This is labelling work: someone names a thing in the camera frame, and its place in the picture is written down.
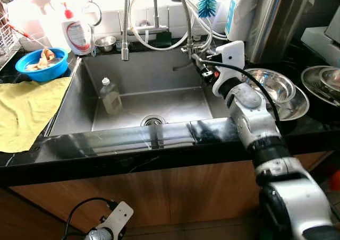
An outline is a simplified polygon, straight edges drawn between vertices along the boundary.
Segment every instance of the black countertop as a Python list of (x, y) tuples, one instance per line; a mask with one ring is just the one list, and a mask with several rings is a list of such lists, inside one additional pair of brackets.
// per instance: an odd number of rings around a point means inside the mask
[[(21, 56), (16, 55), (0, 72), (0, 83), (28, 80), (14, 69)], [(66, 75), (78, 60), (69, 55)], [(281, 63), (258, 67), (281, 72), (303, 89), (300, 74), (314, 65), (325, 62), (293, 42)], [(282, 122), (290, 152), (296, 155), (339, 149), (339, 110), (306, 94), (311, 103), (307, 115)], [(150, 148), (150, 131), (161, 136), (158, 149)], [(25, 185), (249, 159), (230, 118), (158, 125), (152, 130), (146, 126), (52, 137), (45, 137), (43, 131), (27, 152), (0, 152), (0, 184)]]

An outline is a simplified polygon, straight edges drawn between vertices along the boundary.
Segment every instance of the plastic bottle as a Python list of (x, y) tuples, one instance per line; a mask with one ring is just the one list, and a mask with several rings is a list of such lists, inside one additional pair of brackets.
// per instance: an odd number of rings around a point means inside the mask
[(103, 87), (100, 90), (100, 97), (103, 100), (105, 110), (108, 114), (117, 114), (122, 109), (122, 101), (118, 87), (105, 77), (101, 81)]
[(71, 10), (65, 6), (65, 20), (62, 22), (62, 28), (65, 39), (72, 51), (76, 55), (85, 55), (90, 53), (91, 30), (87, 23), (74, 17)]
[(246, 41), (258, 0), (227, 0), (225, 33), (230, 41)]

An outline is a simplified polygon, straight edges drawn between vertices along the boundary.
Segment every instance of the stainless steel bowl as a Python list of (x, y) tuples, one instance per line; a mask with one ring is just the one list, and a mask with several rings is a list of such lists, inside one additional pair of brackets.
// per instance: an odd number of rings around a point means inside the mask
[(309, 100), (306, 94), (297, 86), (295, 86), (295, 96), (290, 101), (276, 105), (276, 109), (280, 120), (292, 121), (301, 118), (309, 110)]
[(95, 45), (103, 52), (109, 52), (113, 49), (117, 39), (113, 36), (102, 37), (96, 40)]
[(330, 90), (336, 91), (340, 96), (340, 68), (326, 68), (320, 71), (319, 77)]
[(334, 92), (328, 89), (328, 87), (320, 80), (319, 73), (324, 69), (333, 69), (333, 67), (313, 66), (306, 68), (301, 73), (302, 84), (314, 96), (333, 106), (340, 107), (340, 102), (336, 98)]
[[(264, 68), (250, 68), (246, 71), (262, 84), (274, 102), (286, 103), (295, 96), (294, 83), (284, 75)], [(244, 81), (260, 91), (257, 85), (247, 77), (244, 77)]]

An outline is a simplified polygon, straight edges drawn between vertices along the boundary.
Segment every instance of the yellow towel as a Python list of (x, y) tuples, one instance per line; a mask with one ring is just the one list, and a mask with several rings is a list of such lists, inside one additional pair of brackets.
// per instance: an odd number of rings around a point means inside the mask
[(70, 77), (0, 84), (0, 151), (27, 151), (57, 112)]

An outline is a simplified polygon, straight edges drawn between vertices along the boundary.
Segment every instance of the sink drain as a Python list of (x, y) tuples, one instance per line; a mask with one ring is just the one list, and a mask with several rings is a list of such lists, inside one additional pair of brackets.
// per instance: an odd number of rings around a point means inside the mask
[(165, 120), (163, 117), (159, 115), (149, 115), (142, 120), (140, 125), (151, 126), (151, 125), (160, 125), (160, 124), (165, 124)]

